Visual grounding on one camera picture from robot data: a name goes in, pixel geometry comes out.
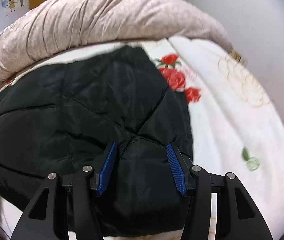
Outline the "black hooded puffer jacket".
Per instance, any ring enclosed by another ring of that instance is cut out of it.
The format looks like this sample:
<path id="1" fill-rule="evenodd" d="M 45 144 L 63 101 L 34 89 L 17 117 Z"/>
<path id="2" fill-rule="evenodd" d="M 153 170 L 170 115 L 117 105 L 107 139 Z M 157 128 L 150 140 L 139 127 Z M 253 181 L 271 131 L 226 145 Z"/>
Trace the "black hooded puffer jacket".
<path id="1" fill-rule="evenodd" d="M 117 162 L 95 205 L 102 234 L 181 230 L 188 200 L 165 148 L 192 156 L 185 86 L 182 72 L 129 46 L 31 71 L 0 92 L 0 195 L 23 210 L 49 173 L 74 174 L 114 142 Z"/>

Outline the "white rose-print bed blanket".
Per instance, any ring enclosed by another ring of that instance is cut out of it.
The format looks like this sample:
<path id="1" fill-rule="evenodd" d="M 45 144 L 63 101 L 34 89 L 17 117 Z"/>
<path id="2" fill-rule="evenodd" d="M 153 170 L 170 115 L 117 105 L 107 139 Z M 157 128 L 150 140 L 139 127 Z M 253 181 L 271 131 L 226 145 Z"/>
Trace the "white rose-print bed blanket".
<path id="1" fill-rule="evenodd" d="M 176 54 L 190 98 L 194 162 L 235 173 L 274 239 L 284 235 L 284 125 L 258 80 L 220 46 L 181 36 L 136 42 L 154 62 Z"/>

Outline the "pink leaf-pattern duvet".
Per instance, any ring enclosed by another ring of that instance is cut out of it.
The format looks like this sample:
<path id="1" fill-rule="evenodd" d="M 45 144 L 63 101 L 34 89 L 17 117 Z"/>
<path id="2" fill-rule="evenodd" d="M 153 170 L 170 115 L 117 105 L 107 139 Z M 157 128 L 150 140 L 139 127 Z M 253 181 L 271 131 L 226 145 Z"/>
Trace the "pink leaf-pattern duvet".
<path id="1" fill-rule="evenodd" d="M 173 35 L 233 48 L 222 24 L 185 0 L 47 0 L 0 33 L 0 89 L 27 66 L 70 48 Z"/>

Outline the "wall power outlet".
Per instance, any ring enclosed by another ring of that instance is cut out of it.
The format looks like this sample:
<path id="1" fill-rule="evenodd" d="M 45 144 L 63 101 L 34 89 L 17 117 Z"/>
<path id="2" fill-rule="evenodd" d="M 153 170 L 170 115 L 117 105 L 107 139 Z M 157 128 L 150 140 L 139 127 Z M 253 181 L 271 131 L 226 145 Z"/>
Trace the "wall power outlet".
<path id="1" fill-rule="evenodd" d="M 232 49 L 230 55 L 236 62 L 242 64 L 244 67 L 247 66 L 247 60 L 235 49 Z"/>

